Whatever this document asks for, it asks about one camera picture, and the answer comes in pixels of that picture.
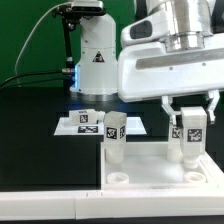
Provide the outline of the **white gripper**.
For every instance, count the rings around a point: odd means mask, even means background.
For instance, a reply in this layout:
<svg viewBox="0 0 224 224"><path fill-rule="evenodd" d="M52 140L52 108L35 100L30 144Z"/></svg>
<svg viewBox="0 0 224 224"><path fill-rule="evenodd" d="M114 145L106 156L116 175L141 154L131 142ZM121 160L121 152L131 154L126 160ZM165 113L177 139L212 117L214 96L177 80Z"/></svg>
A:
<svg viewBox="0 0 224 224"><path fill-rule="evenodd" d="M125 102L161 98L170 123L180 111L177 96L207 93L208 120L224 91L224 33L210 31L210 17L173 16L159 10L122 30L118 58L118 94Z"/></svg>

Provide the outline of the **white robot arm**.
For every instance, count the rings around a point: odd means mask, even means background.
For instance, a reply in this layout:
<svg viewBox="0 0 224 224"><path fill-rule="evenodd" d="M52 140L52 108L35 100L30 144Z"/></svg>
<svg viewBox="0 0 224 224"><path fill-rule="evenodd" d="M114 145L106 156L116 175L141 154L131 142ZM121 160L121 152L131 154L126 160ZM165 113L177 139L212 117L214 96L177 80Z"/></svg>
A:
<svg viewBox="0 0 224 224"><path fill-rule="evenodd" d="M171 118L174 97L206 93L208 114L224 91L224 33L214 34L216 0L149 0L149 14L125 27L116 52L116 24L98 0L74 0L81 19L81 59L70 91L88 100L115 94L125 102L160 98Z"/></svg>

